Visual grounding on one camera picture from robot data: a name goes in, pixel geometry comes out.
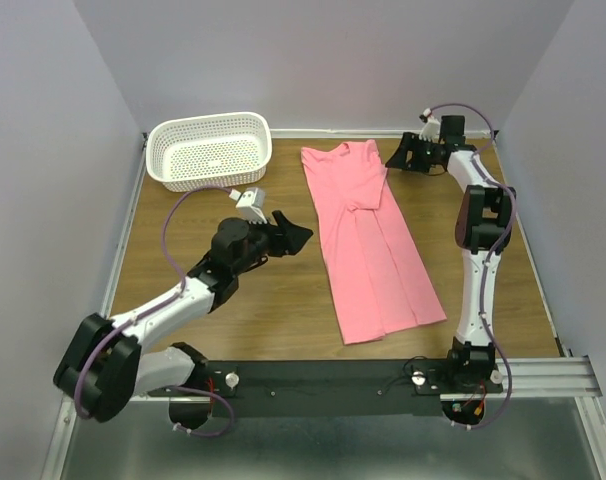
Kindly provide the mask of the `pink t shirt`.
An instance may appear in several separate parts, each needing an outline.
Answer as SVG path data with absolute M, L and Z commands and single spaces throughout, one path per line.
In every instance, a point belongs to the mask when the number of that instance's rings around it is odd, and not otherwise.
M 445 320 L 375 141 L 305 147 L 301 163 L 343 342 Z

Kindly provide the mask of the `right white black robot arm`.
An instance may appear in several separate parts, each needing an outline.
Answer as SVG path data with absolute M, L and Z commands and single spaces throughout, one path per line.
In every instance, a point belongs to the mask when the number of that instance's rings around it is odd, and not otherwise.
M 477 149 L 466 143 L 463 115 L 437 118 L 426 109 L 420 119 L 421 131 L 402 135 L 386 167 L 424 174 L 440 167 L 456 180 L 463 193 L 455 242 L 462 253 L 464 280 L 461 316 L 447 357 L 422 360 L 415 370 L 421 380 L 434 381 L 437 392 L 463 392 L 501 382 L 494 292 L 501 255 L 516 220 L 515 191 L 495 179 Z

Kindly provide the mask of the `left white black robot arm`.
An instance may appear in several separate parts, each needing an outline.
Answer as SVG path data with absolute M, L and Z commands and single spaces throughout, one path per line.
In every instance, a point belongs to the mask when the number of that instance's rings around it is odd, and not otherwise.
M 53 376 L 83 419 L 106 422 L 134 396 L 144 354 L 187 322 L 208 315 L 237 291 L 240 275 L 270 257 L 294 256 L 312 238 L 311 229 L 279 210 L 266 223 L 227 218 L 210 249 L 179 283 L 148 303 L 106 318 L 84 318 Z

